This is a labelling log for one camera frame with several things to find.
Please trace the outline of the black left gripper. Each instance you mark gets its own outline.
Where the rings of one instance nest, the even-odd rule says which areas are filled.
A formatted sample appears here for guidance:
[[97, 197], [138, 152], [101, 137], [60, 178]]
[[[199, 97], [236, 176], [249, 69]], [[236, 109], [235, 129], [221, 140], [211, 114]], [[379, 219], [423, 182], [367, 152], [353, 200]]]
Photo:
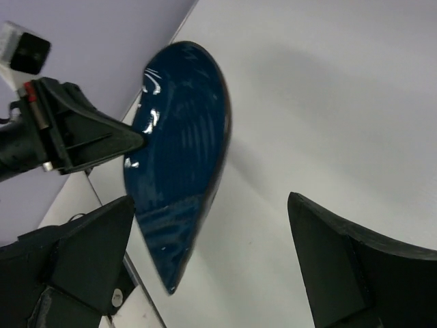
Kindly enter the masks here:
[[147, 137], [97, 110], [81, 88], [42, 77], [24, 83], [1, 119], [1, 181], [41, 167], [71, 174], [142, 149]]

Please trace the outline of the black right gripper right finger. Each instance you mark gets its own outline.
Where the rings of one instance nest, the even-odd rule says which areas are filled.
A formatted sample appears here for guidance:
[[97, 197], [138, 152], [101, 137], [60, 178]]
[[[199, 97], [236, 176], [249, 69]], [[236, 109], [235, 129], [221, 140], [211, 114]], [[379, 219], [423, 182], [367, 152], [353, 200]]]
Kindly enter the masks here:
[[435, 327], [436, 251], [344, 219], [299, 193], [287, 201], [316, 327]]

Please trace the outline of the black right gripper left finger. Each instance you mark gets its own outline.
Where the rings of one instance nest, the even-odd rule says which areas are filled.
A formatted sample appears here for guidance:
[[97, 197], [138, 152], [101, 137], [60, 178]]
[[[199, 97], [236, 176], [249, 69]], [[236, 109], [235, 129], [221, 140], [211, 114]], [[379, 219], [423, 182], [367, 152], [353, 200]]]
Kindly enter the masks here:
[[120, 197], [1, 248], [2, 327], [98, 327], [109, 314], [135, 205]]

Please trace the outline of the dark blue leaf plate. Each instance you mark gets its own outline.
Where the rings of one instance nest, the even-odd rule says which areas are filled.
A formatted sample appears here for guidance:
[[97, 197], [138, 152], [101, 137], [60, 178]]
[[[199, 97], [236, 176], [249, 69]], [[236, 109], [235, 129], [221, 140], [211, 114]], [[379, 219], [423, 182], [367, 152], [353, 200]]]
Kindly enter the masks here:
[[218, 190], [232, 128], [227, 84], [197, 43], [159, 51], [143, 72], [132, 121], [147, 144], [124, 159], [124, 185], [135, 201], [143, 240], [173, 294]]

